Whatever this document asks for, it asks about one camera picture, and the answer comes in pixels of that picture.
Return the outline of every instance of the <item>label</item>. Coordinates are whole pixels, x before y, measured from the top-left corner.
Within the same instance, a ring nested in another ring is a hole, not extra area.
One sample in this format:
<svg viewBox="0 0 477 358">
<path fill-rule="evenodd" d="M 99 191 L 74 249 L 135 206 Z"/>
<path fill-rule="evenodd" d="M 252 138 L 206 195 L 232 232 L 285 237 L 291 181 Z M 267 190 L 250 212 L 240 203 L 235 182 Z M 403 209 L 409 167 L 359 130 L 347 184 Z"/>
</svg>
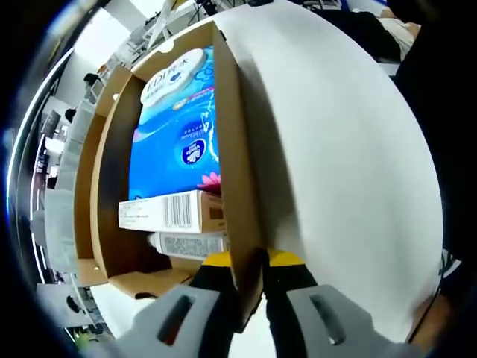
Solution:
<svg viewBox="0 0 477 358">
<path fill-rule="evenodd" d="M 200 192 L 123 201 L 119 203 L 119 227 L 128 230 L 200 233 Z"/>
<path fill-rule="evenodd" d="M 151 107 L 169 93 L 179 90 L 193 79 L 206 60 L 201 48 L 195 48 L 177 58 L 167 69 L 162 69 L 150 79 L 141 93 L 141 103 Z"/>
<path fill-rule="evenodd" d="M 200 260 L 210 254 L 223 252 L 227 248 L 223 245 L 223 235 L 197 235 L 161 233 L 161 247 L 164 254 L 185 258 L 196 257 Z"/>
<path fill-rule="evenodd" d="M 167 228 L 190 228 L 192 225 L 191 201 L 189 194 L 162 198 L 164 226 Z"/>
<path fill-rule="evenodd" d="M 182 150 L 182 161 L 188 165 L 196 164 L 205 154 L 206 147 L 207 144 L 205 140 L 195 140 Z"/>
</svg>

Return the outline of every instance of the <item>blue packaging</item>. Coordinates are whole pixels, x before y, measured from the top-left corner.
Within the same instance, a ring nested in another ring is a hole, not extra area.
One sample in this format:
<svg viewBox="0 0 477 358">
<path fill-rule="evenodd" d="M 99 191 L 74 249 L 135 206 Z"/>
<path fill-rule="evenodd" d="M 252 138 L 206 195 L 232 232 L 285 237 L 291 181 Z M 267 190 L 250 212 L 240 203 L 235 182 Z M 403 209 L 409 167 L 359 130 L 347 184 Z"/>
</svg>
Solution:
<svg viewBox="0 0 477 358">
<path fill-rule="evenodd" d="M 195 49 L 146 84 L 133 135 L 129 199 L 218 191 L 212 46 Z"/>
</svg>

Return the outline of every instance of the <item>white surface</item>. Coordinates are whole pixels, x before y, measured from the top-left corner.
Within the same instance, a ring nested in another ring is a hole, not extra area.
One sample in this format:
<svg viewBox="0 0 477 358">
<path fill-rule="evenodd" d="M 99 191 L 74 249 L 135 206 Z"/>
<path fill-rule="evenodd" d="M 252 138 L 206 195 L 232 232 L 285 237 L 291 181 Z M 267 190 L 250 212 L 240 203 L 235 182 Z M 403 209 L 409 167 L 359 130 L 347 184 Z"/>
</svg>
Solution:
<svg viewBox="0 0 477 358">
<path fill-rule="evenodd" d="M 318 283 L 404 340 L 435 287 L 443 229 L 431 155 L 407 104 L 357 44 L 291 2 L 213 19 L 244 75 L 271 244 L 302 254 Z M 267 339 L 262 326 L 249 345 Z"/>
<path fill-rule="evenodd" d="M 112 0 L 104 9 L 130 32 L 144 25 L 146 16 L 129 0 Z"/>
</svg>

